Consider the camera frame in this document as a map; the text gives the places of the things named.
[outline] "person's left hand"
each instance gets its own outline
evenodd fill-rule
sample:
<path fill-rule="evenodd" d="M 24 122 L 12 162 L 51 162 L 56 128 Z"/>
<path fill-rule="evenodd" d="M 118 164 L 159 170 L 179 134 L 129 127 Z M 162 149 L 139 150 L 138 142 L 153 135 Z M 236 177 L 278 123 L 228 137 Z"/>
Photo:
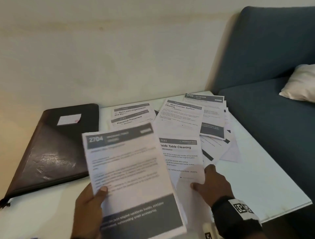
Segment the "person's left hand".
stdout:
<path fill-rule="evenodd" d="M 103 186 L 93 195 L 92 186 L 86 186 L 76 200 L 71 238 L 95 239 L 100 234 L 102 209 L 100 205 L 108 193 Z"/>

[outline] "brown leather portfolio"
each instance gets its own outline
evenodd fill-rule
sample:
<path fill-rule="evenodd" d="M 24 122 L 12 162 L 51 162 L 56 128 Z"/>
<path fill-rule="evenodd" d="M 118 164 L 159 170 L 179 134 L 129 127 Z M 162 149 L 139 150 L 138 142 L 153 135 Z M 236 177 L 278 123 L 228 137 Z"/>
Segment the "brown leather portfolio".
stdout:
<path fill-rule="evenodd" d="M 88 176 L 81 134 L 98 130 L 97 104 L 45 110 L 0 207 L 10 198 Z"/>

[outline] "white tag on wristband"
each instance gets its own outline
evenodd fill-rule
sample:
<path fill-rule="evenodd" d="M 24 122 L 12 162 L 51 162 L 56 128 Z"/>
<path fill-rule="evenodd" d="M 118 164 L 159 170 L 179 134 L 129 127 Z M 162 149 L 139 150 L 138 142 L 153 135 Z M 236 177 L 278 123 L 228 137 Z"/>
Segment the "white tag on wristband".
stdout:
<path fill-rule="evenodd" d="M 243 220 L 254 219 L 261 222 L 256 214 L 243 202 L 238 199 L 230 199 L 229 203 L 233 206 L 233 208 L 238 212 L 238 214 L 243 218 Z"/>

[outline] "sofa seat cushion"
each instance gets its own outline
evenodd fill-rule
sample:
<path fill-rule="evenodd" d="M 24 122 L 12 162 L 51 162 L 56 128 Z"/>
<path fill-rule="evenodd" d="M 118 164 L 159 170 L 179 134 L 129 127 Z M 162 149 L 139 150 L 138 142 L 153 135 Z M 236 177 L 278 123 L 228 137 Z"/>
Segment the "sofa seat cushion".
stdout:
<path fill-rule="evenodd" d="M 235 118 L 315 202 L 315 104 L 279 95 L 288 77 L 223 89 Z"/>

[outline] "sofa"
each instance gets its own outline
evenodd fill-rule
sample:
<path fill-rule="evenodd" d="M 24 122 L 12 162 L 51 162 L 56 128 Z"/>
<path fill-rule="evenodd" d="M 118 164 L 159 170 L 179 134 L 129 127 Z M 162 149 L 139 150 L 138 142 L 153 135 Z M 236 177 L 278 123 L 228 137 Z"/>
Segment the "sofa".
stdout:
<path fill-rule="evenodd" d="M 315 7 L 245 7 L 212 92 L 315 202 L 315 103 L 279 95 L 300 64 L 315 64 Z"/>

